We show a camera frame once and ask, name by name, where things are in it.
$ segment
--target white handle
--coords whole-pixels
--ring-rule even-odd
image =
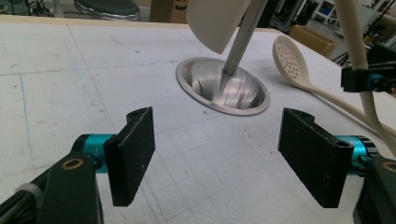
[[[365,123],[369,127],[373,128],[369,122],[369,120],[366,118],[366,116],[355,106],[350,105],[349,103],[335,97],[334,95],[329,94],[328,92],[321,90],[315,86],[312,86],[309,88],[309,91],[314,93],[315,95],[318,95],[322,97],[323,99],[339,106],[340,108],[344,109],[347,113],[351,114],[355,118],[359,119],[361,122]],[[387,126],[384,123],[381,123],[384,129],[386,129],[390,134],[393,136],[396,136],[396,131]]]

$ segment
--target stool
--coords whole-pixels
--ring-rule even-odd
[[[137,21],[139,7],[130,0],[75,0],[75,7],[94,18],[112,21]]]

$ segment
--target white tabletop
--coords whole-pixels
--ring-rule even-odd
[[[107,176],[97,175],[106,223],[353,223],[362,179],[346,179],[338,209],[321,208],[277,151],[284,107],[312,114],[332,134],[365,135],[392,158],[360,122],[282,78],[272,57],[276,31],[255,32],[240,64],[266,86],[270,106],[236,117],[191,99],[175,75],[191,57],[225,60],[231,44],[217,55],[185,25],[15,20],[0,16],[0,202],[81,134],[117,133],[127,113],[145,106],[154,110],[156,152],[127,208],[112,206]],[[315,85],[361,108],[358,94],[339,87],[339,66],[298,47]],[[375,99],[396,128],[394,100]]]

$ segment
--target stainless steel bowl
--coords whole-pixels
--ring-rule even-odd
[[[264,85],[240,67],[233,76],[223,74],[224,64],[213,58],[188,59],[177,67],[177,81],[192,98],[220,112],[248,116],[264,111],[270,104]]]

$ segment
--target white slotted spoon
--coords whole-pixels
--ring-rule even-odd
[[[306,67],[304,56],[288,37],[280,35],[276,38],[276,41],[273,45],[273,56],[276,67],[280,74],[291,85],[322,97],[323,99],[344,109],[347,113],[359,119],[369,127],[373,128],[370,125],[368,119],[358,108],[314,86],[310,82],[308,68]],[[382,125],[390,134],[396,136],[396,131],[385,124]]]

